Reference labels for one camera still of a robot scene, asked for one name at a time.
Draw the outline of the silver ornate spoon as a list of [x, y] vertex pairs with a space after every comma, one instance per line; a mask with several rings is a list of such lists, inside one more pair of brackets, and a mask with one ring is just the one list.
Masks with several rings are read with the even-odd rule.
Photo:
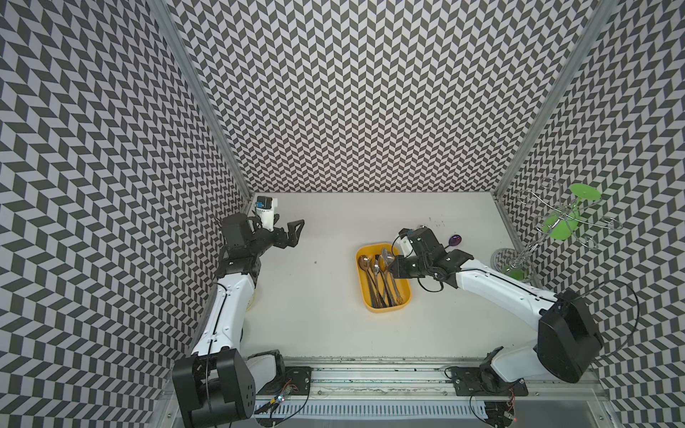
[[382, 308], [386, 308], [387, 304], [386, 304], [386, 300], [385, 300], [385, 292], [383, 291], [383, 287], [381, 287], [381, 283], [379, 280], [380, 266], [379, 266], [378, 260], [373, 261], [372, 272], [373, 272], [373, 278], [376, 282], [376, 290], [377, 290], [378, 299], [380, 301], [380, 306]]

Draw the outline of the yellow plastic storage box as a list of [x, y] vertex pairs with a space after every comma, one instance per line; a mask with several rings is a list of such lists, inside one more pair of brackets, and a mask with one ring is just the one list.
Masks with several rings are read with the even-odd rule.
[[364, 305], [374, 313], [386, 313], [406, 307], [411, 300], [408, 279], [390, 270], [392, 257], [402, 255], [397, 244], [381, 243], [358, 249], [355, 260]]

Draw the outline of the black spoon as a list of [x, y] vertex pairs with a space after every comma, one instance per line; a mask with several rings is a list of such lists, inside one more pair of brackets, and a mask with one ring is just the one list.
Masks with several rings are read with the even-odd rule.
[[387, 304], [389, 307], [394, 307], [394, 306], [396, 305], [396, 302], [395, 302], [394, 296], [392, 295], [392, 291], [391, 291], [391, 289], [389, 288], [389, 285], [388, 285], [388, 283], [387, 283], [387, 280], [386, 280], [386, 277], [385, 277], [385, 273], [383, 272], [382, 269], [380, 269], [379, 272], [378, 272], [378, 274], [379, 274], [379, 276], [380, 276], [380, 278], [381, 278], [381, 281], [382, 281], [382, 284], [383, 284], [384, 296], [385, 296], [386, 304]]

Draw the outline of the copper long spoon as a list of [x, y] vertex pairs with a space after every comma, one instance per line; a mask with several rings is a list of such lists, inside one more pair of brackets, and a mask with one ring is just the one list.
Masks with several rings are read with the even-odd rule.
[[371, 299], [371, 304], [372, 307], [375, 309], [381, 308], [380, 302], [378, 301], [378, 298], [375, 293], [375, 287], [372, 282], [372, 278], [369, 274], [369, 257], [366, 255], [361, 255], [358, 258], [358, 264], [359, 267], [361, 268], [362, 272], [365, 274], [367, 278], [367, 288], [369, 289], [369, 296]]

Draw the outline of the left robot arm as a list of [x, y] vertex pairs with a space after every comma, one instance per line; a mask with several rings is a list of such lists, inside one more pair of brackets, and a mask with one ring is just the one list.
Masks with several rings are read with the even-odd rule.
[[245, 357], [240, 345], [262, 267], [260, 257], [272, 247], [296, 246], [304, 225], [296, 220], [286, 228], [268, 229], [261, 215], [244, 213], [223, 219], [224, 244], [200, 337], [171, 374], [184, 426], [218, 427], [249, 419], [260, 391], [275, 392], [285, 384], [279, 351]]

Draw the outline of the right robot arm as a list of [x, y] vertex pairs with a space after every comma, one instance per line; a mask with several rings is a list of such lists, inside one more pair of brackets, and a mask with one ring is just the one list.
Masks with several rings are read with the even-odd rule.
[[604, 346], [587, 301], [573, 290], [560, 294], [528, 285], [486, 266], [461, 250], [447, 251], [430, 228], [403, 228], [400, 253], [390, 264], [399, 279], [431, 277], [441, 285], [471, 292], [533, 328], [537, 337], [499, 346], [478, 367], [483, 391], [501, 392], [512, 383], [549, 374], [578, 383]]

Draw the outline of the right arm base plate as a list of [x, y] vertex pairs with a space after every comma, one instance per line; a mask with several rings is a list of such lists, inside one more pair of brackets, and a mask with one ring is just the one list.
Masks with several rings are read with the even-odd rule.
[[523, 379], [507, 383], [494, 372], [480, 367], [447, 367], [444, 371], [458, 397], [527, 397], [529, 391]]

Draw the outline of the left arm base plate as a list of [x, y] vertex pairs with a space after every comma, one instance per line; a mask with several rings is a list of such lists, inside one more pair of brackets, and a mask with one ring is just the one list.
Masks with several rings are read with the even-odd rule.
[[312, 367], [286, 367], [285, 372], [262, 387], [260, 396], [308, 396], [312, 381]]

